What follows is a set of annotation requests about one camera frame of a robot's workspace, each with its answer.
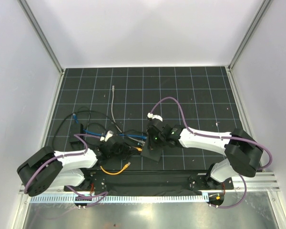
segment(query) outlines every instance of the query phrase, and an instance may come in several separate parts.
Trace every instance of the white wall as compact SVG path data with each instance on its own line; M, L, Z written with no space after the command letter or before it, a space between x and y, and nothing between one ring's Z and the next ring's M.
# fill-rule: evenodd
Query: white wall
M262 0L28 0L63 67L229 64Z
M233 72L286 200L286 0L273 1Z
M18 2L0 1L0 229L10 226L16 169L40 147L58 78Z

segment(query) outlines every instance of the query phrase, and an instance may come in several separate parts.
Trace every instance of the metallic floor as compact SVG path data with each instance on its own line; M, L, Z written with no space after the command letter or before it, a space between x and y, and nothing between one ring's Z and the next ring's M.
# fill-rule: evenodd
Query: metallic floor
M242 193L226 193L224 205ZM73 204L30 204L25 229L277 229L266 192L249 192L231 209L206 203L103 204L71 210Z

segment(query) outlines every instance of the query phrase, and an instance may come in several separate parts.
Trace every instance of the gray cable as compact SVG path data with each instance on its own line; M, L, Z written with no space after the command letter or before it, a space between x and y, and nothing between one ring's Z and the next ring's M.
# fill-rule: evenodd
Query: gray cable
M114 123L116 123L116 121L115 121L115 119L114 119L114 116L113 116L113 100L114 100L114 85L112 85L112 100L111 100L111 116L112 116L112 120L114 121ZM122 133L123 131L118 127L118 125L116 125L115 124L115 126L116 126L116 128ZM128 137L128 138L130 138L131 140L133 140L133 141L136 141L136 142L138 142L138 143L140 143L140 144L145 144L145 142L144 141L141 141L141 140L138 140L138 139L135 139L135 138L132 138L132 137Z

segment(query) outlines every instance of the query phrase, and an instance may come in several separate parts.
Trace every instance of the black grid mat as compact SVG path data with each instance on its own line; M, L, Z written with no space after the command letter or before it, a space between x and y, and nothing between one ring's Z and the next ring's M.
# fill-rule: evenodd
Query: black grid mat
M111 88L115 87L113 112L116 122L124 130L146 131L147 113L162 98L176 98L183 110L188 125L195 129L226 132L242 124L231 86L224 67L150 67L150 68L92 68L67 69L48 132L46 145L63 118L80 107L86 106L111 116ZM154 114L163 117L171 126L181 124L177 105L164 101ZM78 114L86 125L88 113ZM55 150L72 151L68 132L72 117L64 123L55 139ZM106 127L111 122L99 114L92 114L91 122ZM92 125L89 131L102 133ZM111 158L105 169L121 169L128 161L128 170L208 169L224 157L201 149L166 148L160 162L134 155L127 161Z

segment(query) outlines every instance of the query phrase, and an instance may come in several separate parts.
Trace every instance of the perforated white strip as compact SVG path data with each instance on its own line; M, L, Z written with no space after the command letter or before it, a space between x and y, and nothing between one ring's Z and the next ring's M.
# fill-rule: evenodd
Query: perforated white strip
M76 195L74 194L41 194L32 197L30 203L74 203ZM108 196L102 200L102 203L184 203L184 202L208 202L209 196L203 193L201 196L183 196L183 197L116 197ZM90 201L76 201L76 203L89 203Z

